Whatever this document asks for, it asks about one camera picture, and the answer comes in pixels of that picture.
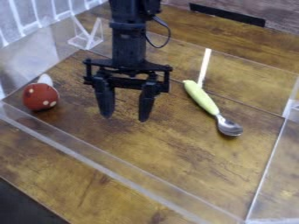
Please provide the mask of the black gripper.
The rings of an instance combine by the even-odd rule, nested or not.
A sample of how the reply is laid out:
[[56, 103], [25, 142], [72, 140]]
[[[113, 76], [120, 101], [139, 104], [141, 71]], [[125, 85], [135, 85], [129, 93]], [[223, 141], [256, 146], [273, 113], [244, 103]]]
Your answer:
[[144, 24], [109, 23], [112, 29], [112, 58], [85, 59], [84, 83], [95, 89], [100, 114], [109, 118], [115, 111], [115, 88], [143, 90], [139, 96], [139, 121], [145, 122], [155, 104], [155, 93], [169, 91], [167, 65], [145, 59]]

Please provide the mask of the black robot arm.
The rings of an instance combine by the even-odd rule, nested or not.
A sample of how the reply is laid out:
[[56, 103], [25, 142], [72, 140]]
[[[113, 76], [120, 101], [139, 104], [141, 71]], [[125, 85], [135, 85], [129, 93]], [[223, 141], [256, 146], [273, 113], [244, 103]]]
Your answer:
[[112, 20], [112, 59], [85, 59], [84, 84], [95, 89], [100, 114], [109, 118], [115, 111], [115, 88], [140, 90], [139, 121], [151, 114], [155, 97], [169, 91], [168, 65], [145, 60], [145, 22], [156, 21], [169, 30], [167, 23], [156, 16], [161, 12], [161, 0], [108, 0]]

